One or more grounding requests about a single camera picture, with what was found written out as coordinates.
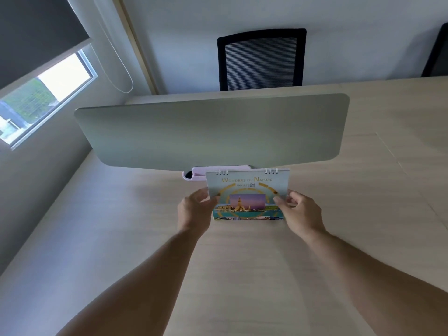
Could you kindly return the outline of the person's left hand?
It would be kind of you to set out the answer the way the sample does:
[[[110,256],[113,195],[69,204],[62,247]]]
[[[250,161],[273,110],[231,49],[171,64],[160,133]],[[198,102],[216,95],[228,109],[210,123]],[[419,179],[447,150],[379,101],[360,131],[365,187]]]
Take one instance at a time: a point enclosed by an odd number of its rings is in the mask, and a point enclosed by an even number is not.
[[[199,239],[210,226],[213,210],[203,208],[203,201],[209,199],[208,188],[201,188],[186,196],[178,205],[178,231]]]

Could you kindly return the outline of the person's right hand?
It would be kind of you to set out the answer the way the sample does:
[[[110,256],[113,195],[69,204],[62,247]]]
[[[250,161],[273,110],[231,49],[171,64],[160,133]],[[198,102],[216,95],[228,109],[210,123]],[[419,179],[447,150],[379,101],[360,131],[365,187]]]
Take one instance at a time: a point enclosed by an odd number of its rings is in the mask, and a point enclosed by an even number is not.
[[[288,195],[296,200],[296,207],[282,212],[288,227],[305,242],[326,233],[322,221],[322,210],[311,197],[289,190]]]

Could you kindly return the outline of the spiral-bound desk calendar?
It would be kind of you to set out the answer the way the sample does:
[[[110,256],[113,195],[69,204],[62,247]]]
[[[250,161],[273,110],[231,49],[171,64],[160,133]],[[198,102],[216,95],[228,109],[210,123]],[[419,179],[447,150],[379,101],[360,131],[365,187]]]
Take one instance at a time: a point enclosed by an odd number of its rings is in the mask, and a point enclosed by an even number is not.
[[[274,197],[288,195],[289,168],[216,170],[205,173],[210,197],[219,197],[216,221],[283,220]]]

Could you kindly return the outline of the person's left forearm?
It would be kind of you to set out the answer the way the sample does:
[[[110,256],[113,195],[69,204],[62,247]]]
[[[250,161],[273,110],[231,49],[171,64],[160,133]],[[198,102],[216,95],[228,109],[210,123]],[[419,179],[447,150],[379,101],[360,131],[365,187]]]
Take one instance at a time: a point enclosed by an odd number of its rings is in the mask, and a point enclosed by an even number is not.
[[[115,282],[56,336],[163,336],[203,231],[184,228]]]

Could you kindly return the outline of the person's right forearm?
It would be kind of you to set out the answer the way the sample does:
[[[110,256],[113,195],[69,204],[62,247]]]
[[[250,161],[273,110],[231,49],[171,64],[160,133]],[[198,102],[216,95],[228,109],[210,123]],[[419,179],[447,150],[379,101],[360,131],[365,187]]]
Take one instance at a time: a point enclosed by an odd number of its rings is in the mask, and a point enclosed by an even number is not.
[[[377,336],[448,336],[448,292],[327,231],[312,229],[303,240],[340,280]]]

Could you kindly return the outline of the black mesh office chair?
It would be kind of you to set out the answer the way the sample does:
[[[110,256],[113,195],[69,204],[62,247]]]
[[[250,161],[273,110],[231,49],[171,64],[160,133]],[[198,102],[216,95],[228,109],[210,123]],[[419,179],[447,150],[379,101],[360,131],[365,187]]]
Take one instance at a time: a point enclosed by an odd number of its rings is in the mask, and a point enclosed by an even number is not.
[[[306,35],[281,28],[218,38],[220,91],[302,86]]]

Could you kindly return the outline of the window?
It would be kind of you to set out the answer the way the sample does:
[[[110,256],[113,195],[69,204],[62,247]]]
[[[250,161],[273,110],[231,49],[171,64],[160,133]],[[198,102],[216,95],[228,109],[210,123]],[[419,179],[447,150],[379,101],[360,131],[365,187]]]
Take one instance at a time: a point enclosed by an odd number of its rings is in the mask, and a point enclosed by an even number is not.
[[[0,98],[0,151],[8,151],[97,78],[79,50]]]

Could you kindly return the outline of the dark roller blind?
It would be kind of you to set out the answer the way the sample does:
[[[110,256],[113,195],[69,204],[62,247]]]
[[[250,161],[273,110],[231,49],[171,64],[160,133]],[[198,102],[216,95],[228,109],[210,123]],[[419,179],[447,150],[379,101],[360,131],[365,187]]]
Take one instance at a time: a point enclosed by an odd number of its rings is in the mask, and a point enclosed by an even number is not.
[[[27,82],[89,39],[69,0],[0,0],[0,90]]]

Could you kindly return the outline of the beige wall trim strip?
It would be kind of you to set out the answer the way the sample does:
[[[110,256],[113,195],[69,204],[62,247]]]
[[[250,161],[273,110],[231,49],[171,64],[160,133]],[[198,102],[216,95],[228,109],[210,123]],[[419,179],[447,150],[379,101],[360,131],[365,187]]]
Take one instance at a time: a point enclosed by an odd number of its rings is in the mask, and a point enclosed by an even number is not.
[[[126,9],[124,0],[112,0],[115,10],[120,18],[121,24],[125,30],[125,33],[128,37],[128,40],[131,44],[133,53],[137,59],[140,70],[143,73],[144,79],[148,85],[150,93],[152,95],[159,95],[160,92],[158,87],[154,81],[154,77],[151,72],[150,64],[147,62],[147,59],[144,56],[144,52],[142,50],[142,46],[139,42],[139,39],[136,35],[135,28],[132,24],[131,17],[129,15],[128,10]]]

